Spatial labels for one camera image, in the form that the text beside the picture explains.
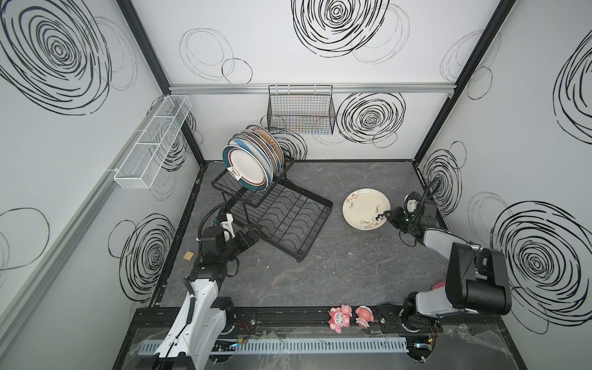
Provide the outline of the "white green emblem plate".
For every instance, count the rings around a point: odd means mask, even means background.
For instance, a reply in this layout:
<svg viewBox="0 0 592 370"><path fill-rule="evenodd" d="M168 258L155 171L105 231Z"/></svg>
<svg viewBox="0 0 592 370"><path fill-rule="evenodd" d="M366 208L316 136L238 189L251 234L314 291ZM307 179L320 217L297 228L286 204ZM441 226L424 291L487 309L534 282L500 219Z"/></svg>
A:
<svg viewBox="0 0 592 370"><path fill-rule="evenodd" d="M268 158L268 160L271 164L272 176L274 177L278 174L279 162L276 160L275 154L273 154L273 150L272 150L271 146L264 139L262 139L261 137L259 137L259 135L257 135L256 133L253 133L251 131L244 131L244 132L235 134L234 138L238 138L243 141L248 140L251 143L257 144L261 148L263 153L266 155L266 157Z"/></svg>

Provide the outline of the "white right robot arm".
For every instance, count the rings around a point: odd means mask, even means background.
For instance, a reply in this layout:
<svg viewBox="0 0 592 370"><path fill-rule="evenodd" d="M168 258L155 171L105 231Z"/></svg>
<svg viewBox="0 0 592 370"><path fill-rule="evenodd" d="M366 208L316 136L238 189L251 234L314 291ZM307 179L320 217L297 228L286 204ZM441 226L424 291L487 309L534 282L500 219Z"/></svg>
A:
<svg viewBox="0 0 592 370"><path fill-rule="evenodd" d="M435 195L441 185L442 180L433 180L423 194L412 192L402 207L379 216L448 260L444 286L405 298L399 320L410 332L436 325L446 316L506 315L512 307L504 254L437 226Z"/></svg>

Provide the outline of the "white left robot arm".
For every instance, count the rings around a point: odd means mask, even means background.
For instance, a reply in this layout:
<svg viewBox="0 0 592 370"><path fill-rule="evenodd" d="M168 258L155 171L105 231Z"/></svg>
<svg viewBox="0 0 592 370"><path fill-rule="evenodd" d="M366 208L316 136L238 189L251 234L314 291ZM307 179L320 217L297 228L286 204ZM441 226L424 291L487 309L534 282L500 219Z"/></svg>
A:
<svg viewBox="0 0 592 370"><path fill-rule="evenodd" d="M216 341L233 331L234 303L220 297L228 271L238 256L261 239L262 226L247 224L234 227L234 218L224 203L210 210L197 232L197 258L183 279L186 296L171 328L150 357L152 369L203 369Z"/></svg>

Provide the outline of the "orange sunburst plate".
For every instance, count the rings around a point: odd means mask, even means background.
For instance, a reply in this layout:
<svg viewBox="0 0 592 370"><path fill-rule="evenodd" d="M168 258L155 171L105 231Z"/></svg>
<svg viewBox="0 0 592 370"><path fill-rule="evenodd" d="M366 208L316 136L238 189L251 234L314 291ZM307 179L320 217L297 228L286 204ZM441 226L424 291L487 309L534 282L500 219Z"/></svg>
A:
<svg viewBox="0 0 592 370"><path fill-rule="evenodd" d="M282 171L285 166L285 157L277 140L262 126L250 125L247 126L247 130L256 133L271 146L274 153L276 154L276 157L278 158L279 170Z"/></svg>
<svg viewBox="0 0 592 370"><path fill-rule="evenodd" d="M273 136L265 129L254 126L244 129L241 134L248 140L257 144L268 158L273 169L273 175L276 176L282 171L283 160L280 156L280 147Z"/></svg>

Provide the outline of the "blue striped plate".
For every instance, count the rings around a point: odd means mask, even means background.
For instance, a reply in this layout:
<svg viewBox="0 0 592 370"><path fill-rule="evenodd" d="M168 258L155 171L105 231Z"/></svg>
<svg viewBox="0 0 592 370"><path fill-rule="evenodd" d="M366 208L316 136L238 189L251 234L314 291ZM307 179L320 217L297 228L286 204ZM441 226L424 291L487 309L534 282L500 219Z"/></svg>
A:
<svg viewBox="0 0 592 370"><path fill-rule="evenodd" d="M233 138L229 141L228 146L239 146L240 148L243 148L246 151L248 151L250 154L252 154L258 160L258 162L263 166L265 172L267 173L268 186L271 184L271 182L273 180L271 164L270 164L268 158L263 154L263 151L261 150L261 148L257 144L251 143L248 140L243 141L238 138Z"/></svg>

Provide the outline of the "cream floral plate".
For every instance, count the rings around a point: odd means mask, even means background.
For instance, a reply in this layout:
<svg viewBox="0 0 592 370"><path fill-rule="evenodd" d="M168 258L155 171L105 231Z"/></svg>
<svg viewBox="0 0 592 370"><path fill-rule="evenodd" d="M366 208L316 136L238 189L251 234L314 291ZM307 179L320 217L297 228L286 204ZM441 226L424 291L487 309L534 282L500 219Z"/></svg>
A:
<svg viewBox="0 0 592 370"><path fill-rule="evenodd" d="M371 231L386 222L385 212L391 211L389 199L382 192L364 188L353 191L342 205L342 215L353 228Z"/></svg>

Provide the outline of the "green red rimmed plate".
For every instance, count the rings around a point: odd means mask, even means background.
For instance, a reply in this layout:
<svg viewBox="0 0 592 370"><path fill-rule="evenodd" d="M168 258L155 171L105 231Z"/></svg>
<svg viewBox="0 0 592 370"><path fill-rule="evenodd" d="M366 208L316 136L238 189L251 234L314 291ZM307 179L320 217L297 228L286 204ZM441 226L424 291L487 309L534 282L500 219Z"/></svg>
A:
<svg viewBox="0 0 592 370"><path fill-rule="evenodd" d="M227 171L242 187L255 192L268 187L268 177L263 166L245 149L226 146L222 157Z"/></svg>

